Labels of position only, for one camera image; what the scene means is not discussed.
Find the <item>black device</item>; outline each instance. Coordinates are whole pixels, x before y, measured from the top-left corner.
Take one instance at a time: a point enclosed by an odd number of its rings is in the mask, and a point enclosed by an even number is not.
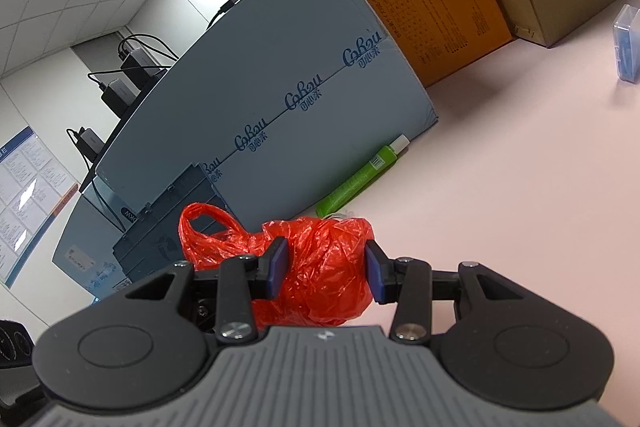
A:
[[[380,327],[270,327],[287,241],[215,270],[181,261],[53,325],[34,369],[65,427],[614,427],[597,404],[613,367],[594,326],[478,263],[435,271],[365,249]],[[431,303],[456,324],[431,334]]]
[[[19,425],[42,405],[44,395],[31,366],[33,341],[22,324],[0,320],[0,421]]]
[[[138,89],[144,89],[146,83],[160,72],[154,60],[142,48],[136,48],[122,61],[122,69]]]
[[[93,129],[81,127],[76,134],[75,146],[82,156],[93,163],[104,148],[104,142],[95,134]]]
[[[118,118],[122,118],[125,115],[137,96],[119,78],[112,80],[107,86],[100,84],[100,89],[102,90],[100,99]]]

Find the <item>black cable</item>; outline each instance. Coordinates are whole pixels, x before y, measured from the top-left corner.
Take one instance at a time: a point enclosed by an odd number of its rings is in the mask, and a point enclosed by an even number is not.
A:
[[[138,42],[139,44],[141,44],[141,45],[142,45],[143,47],[145,47],[146,49],[151,50],[151,51],[153,51],[153,52],[156,52],[158,55],[162,55],[162,57],[166,57],[166,58],[168,58],[169,60],[172,60],[172,61],[174,61],[174,62],[175,62],[176,60],[178,60],[177,58],[172,57],[171,55],[166,54],[166,53],[164,53],[164,52],[160,51],[159,49],[154,48],[153,46],[150,46],[149,44],[146,44],[146,42],[143,42],[143,41],[141,41],[140,39],[133,38],[133,39],[127,39],[127,41],[135,41],[135,42]]]
[[[207,26],[207,30],[213,26],[213,23],[216,21],[216,19],[217,19],[218,17],[220,17],[223,13],[226,13],[226,12],[228,12],[229,10],[231,10],[231,9],[236,5],[236,3],[237,3],[237,2],[238,2],[238,0],[228,0],[227,2],[225,2],[225,3],[220,7],[220,9],[218,10],[218,13],[216,13],[216,14],[213,16],[213,19],[211,19],[211,20],[209,21],[209,25]]]
[[[92,74],[107,74],[107,73],[124,73],[125,71],[130,70],[153,70],[153,69],[161,70],[169,69],[171,66],[132,66],[130,68],[120,68],[119,70],[109,70],[109,71],[92,71],[91,73],[87,73],[86,76],[89,77],[89,80],[94,81],[99,86],[102,86],[102,83],[97,78],[92,77]]]
[[[164,43],[164,41],[162,39],[159,39],[155,35],[150,35],[148,33],[133,33],[133,34],[127,36],[127,37],[124,37],[120,41],[120,44],[118,44],[118,51],[122,51],[122,47],[123,47],[124,43],[127,42],[130,39],[135,38],[135,37],[147,37],[149,39],[156,40],[156,41],[160,42],[160,44],[162,44],[164,46],[164,48],[175,57],[176,60],[178,60],[178,58],[180,58],[180,57],[178,57],[178,55],[169,46],[167,46]]]
[[[74,145],[74,147],[76,147],[76,149],[78,149],[78,152],[80,153],[80,155],[82,156],[82,159],[84,160],[84,164],[86,165],[86,170],[87,172],[91,171],[91,167],[89,166],[89,162],[86,159],[86,156],[84,156],[84,154],[82,153],[82,151],[78,148],[78,142],[75,141],[74,142],[74,138],[76,138],[76,140],[79,139],[79,134],[76,133],[76,131],[74,131],[73,129],[67,129],[66,130],[66,135],[69,137],[69,140],[71,140],[71,143]],[[107,207],[108,211],[113,214],[113,217],[116,218],[116,221],[118,222],[118,224],[120,225],[119,227],[117,227],[122,233],[127,233],[127,229],[125,228],[125,226],[123,225],[122,221],[120,220],[120,218],[118,217],[118,214],[116,214],[115,212],[113,212],[113,209],[109,206],[109,203],[107,203],[105,201],[105,199],[102,197],[102,195],[100,194],[100,192],[98,192],[98,187],[95,186],[95,182],[92,179],[91,180],[91,185],[94,188],[94,192],[96,194],[96,196],[98,196],[98,198],[100,198],[100,201],[102,202],[102,204],[104,206]]]
[[[213,26],[213,23],[216,21],[216,19],[217,19],[218,17],[220,17],[220,16],[222,15],[222,13],[223,13],[223,12],[222,12],[222,10],[218,10],[218,13],[216,13],[216,14],[213,16],[213,19],[211,19],[211,20],[209,21],[209,25],[207,25],[207,30]]]

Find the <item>green bottle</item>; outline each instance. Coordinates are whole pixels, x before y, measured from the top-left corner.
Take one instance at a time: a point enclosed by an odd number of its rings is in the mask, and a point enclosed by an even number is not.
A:
[[[404,134],[396,138],[391,145],[385,145],[356,172],[351,178],[336,188],[331,194],[316,203],[318,217],[328,216],[347,204],[365,185],[376,178],[385,169],[396,163],[399,153],[409,145]]]

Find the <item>metal screw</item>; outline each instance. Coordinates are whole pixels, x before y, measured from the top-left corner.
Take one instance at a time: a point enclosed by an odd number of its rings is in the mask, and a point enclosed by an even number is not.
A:
[[[229,322],[222,326],[220,334],[226,339],[235,339],[238,341],[247,338],[253,331],[254,328],[246,322]]]
[[[396,328],[396,337],[404,341],[419,341],[427,335],[427,330],[420,324],[401,324]]]

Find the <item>white bottle cap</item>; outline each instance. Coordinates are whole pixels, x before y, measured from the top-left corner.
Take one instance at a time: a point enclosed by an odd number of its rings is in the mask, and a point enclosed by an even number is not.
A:
[[[400,136],[398,136],[398,138],[393,140],[389,147],[391,147],[391,149],[394,150],[394,153],[396,153],[396,156],[398,156],[399,153],[401,153],[407,145],[409,145],[409,140],[406,139],[406,136],[404,134],[401,134]]]

